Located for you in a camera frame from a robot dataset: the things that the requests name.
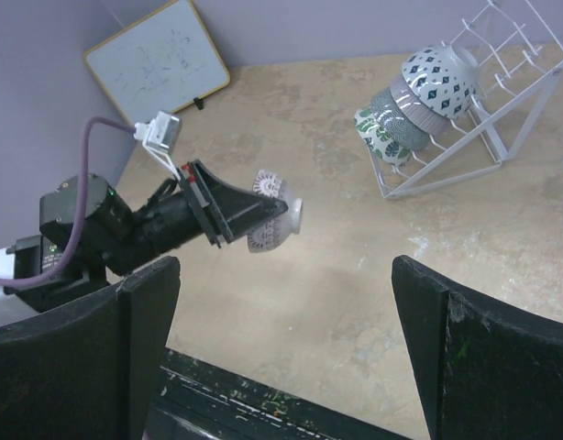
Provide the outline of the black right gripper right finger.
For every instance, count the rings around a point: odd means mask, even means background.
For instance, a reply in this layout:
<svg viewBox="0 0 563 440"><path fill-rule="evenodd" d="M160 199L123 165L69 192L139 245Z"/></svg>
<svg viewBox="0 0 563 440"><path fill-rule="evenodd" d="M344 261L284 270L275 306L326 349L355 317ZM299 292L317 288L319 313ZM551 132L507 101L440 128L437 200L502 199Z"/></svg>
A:
<svg viewBox="0 0 563 440"><path fill-rule="evenodd" d="M563 439L563 324L407 256L392 289L433 439Z"/></svg>

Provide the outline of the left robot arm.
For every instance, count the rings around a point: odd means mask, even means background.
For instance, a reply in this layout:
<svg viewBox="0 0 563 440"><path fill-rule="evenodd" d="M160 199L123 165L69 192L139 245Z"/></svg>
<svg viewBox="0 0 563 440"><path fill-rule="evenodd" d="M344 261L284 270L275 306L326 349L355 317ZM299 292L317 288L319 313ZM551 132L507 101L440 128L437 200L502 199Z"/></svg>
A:
<svg viewBox="0 0 563 440"><path fill-rule="evenodd" d="M0 318L11 321L102 289L107 272L128 275L199 236L218 247L260 231L270 232L291 206L283 181L265 170L251 190L232 186L199 160L185 163L137 211L105 178L88 180L83 230L70 262L30 287L0 286Z"/></svg>

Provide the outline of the blue floral pattern bowl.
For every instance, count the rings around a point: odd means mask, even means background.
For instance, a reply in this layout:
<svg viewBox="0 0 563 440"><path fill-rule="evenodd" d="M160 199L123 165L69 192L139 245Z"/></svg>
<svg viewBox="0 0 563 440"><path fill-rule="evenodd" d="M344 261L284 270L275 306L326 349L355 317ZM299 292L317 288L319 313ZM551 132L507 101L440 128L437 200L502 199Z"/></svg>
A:
<svg viewBox="0 0 563 440"><path fill-rule="evenodd" d="M424 105L440 116L458 120L477 92L480 67L462 46L441 44L418 50L403 62L401 73Z"/></svg>

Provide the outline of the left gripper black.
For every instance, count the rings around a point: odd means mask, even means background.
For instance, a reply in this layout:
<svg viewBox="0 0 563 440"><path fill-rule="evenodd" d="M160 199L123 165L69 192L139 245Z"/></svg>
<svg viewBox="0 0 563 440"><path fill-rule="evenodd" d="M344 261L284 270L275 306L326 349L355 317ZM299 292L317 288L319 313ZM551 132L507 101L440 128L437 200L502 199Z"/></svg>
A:
<svg viewBox="0 0 563 440"><path fill-rule="evenodd" d="M288 204L217 178L198 159L178 169L183 198L211 245L222 247L285 214Z"/></svg>

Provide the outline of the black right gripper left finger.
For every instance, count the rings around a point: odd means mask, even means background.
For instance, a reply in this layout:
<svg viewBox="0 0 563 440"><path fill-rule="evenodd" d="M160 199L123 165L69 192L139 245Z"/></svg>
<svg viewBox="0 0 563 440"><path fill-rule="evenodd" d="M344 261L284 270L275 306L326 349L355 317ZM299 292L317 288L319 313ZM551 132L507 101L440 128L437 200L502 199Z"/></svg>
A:
<svg viewBox="0 0 563 440"><path fill-rule="evenodd" d="M0 327L0 439L140 439L180 291L164 257Z"/></svg>

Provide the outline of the green leaf pattern bowl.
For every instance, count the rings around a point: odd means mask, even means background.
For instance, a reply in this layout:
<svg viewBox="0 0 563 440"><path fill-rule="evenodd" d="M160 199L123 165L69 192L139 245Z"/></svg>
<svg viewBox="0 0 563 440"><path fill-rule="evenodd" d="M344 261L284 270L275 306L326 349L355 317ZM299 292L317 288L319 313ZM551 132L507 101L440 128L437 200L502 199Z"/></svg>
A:
<svg viewBox="0 0 563 440"><path fill-rule="evenodd" d="M358 109L354 121L357 133L374 156L393 166L402 166L410 159L411 150L388 134L369 106Z"/></svg>

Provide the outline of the grey dotted red-rim bowl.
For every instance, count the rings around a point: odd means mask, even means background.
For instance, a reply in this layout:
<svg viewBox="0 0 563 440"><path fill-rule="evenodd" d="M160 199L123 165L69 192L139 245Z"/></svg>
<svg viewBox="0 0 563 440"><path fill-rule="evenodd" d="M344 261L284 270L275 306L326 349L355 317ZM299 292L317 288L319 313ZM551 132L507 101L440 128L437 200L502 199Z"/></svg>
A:
<svg viewBox="0 0 563 440"><path fill-rule="evenodd" d="M413 151L422 150L427 146L429 135L404 115L392 98L389 88L373 96L370 108L377 122L400 145Z"/></svg>

